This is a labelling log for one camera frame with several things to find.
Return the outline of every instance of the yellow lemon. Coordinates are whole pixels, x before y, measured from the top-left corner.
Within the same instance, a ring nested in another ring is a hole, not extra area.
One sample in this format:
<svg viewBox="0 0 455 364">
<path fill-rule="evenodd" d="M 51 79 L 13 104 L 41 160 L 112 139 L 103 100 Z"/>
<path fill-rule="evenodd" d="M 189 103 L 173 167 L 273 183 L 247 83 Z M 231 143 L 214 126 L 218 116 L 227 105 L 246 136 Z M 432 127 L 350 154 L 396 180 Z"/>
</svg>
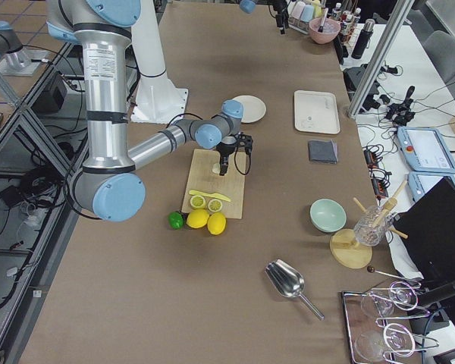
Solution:
<svg viewBox="0 0 455 364">
<path fill-rule="evenodd" d="M 219 235 L 226 228 L 226 217 L 222 212 L 215 212 L 207 221 L 207 230 L 212 235 Z"/>
<path fill-rule="evenodd" d="M 204 196 L 194 195 L 190 197 L 190 205 L 193 209 L 204 209 L 206 207 L 206 199 Z"/>
<path fill-rule="evenodd" d="M 199 229 L 207 224 L 209 213 L 205 209 L 197 209 L 189 213 L 186 224 L 192 229 Z"/>
<path fill-rule="evenodd" d="M 220 199 L 211 199 L 207 204 L 210 212 L 220 212 L 222 210 L 222 201 Z"/>
</svg>

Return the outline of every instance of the metal scoop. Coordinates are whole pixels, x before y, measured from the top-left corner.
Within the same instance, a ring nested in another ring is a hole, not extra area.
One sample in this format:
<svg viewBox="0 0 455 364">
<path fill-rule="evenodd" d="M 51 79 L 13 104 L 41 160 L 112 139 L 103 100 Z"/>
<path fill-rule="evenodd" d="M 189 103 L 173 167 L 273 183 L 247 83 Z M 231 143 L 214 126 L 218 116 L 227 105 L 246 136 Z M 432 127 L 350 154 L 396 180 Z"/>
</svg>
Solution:
<svg viewBox="0 0 455 364">
<path fill-rule="evenodd" d="M 319 309 L 303 295 L 305 281 L 303 280 L 303 276 L 295 268 L 290 267 L 283 260 L 277 259 L 266 266 L 265 272 L 282 296 L 286 298 L 299 297 L 312 310 L 315 316 L 320 320 L 325 318 Z"/>
</svg>

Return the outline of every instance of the dark gray napkin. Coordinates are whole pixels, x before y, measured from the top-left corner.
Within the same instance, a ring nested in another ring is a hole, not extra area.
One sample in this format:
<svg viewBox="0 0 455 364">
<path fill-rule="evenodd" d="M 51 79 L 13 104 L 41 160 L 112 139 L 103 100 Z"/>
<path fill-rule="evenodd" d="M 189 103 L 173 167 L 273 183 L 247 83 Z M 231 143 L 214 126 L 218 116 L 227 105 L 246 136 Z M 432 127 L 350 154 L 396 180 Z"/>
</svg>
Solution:
<svg viewBox="0 0 455 364">
<path fill-rule="evenodd" d="M 337 144 L 333 140 L 309 140 L 309 160 L 336 164 Z"/>
</svg>

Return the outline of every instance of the wooden cutting board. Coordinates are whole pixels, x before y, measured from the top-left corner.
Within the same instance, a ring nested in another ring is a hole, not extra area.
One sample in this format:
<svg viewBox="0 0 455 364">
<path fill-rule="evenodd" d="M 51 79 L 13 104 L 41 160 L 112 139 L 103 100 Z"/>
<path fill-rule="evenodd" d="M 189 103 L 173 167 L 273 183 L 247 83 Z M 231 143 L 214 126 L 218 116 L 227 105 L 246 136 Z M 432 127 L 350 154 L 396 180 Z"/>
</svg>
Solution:
<svg viewBox="0 0 455 364">
<path fill-rule="evenodd" d="M 226 218 L 243 217 L 244 176 L 236 170 L 234 154 L 229 156 L 229 168 L 225 176 L 220 176 L 212 171 L 215 163 L 219 163 L 219 153 L 213 150 L 194 149 L 192 163 L 190 164 L 189 178 L 184 193 L 182 212 L 191 212 L 190 190 L 207 193 L 222 193 L 229 197 L 231 202 L 222 201 L 221 212 Z M 237 167 L 246 170 L 246 154 L 244 151 L 236 155 Z"/>
</svg>

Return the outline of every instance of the glass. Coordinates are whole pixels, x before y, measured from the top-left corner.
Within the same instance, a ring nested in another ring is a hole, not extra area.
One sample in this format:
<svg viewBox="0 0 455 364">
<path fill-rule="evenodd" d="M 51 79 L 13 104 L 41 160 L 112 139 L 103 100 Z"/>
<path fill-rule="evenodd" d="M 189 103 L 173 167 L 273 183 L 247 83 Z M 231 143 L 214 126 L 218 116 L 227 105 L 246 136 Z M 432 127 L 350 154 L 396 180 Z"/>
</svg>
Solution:
<svg viewBox="0 0 455 364">
<path fill-rule="evenodd" d="M 392 316 L 394 308 L 403 311 L 418 309 L 415 315 Z M 419 319 L 428 317 L 430 312 L 418 306 L 415 289 L 405 281 L 395 281 L 388 288 L 372 288 L 361 299 L 361 310 L 368 317 L 376 319 L 379 327 L 384 327 L 385 319 Z"/>
<path fill-rule="evenodd" d="M 386 231 L 393 224 L 392 218 L 386 216 L 380 218 L 382 211 L 382 207 L 379 206 L 369 206 L 366 209 L 364 215 L 354 227 L 354 234 L 359 243 L 366 246 L 375 246 L 381 242 Z M 379 218 L 381 221 L 373 226 L 374 222 Z"/>
<path fill-rule="evenodd" d="M 433 341 L 433 345 L 416 349 L 415 337 Z M 411 334 L 403 325 L 388 324 L 382 331 L 370 330 L 361 333 L 356 339 L 356 352 L 369 362 L 390 362 L 400 364 L 395 357 L 406 358 L 416 351 L 437 347 L 438 341 L 423 335 Z"/>
</svg>

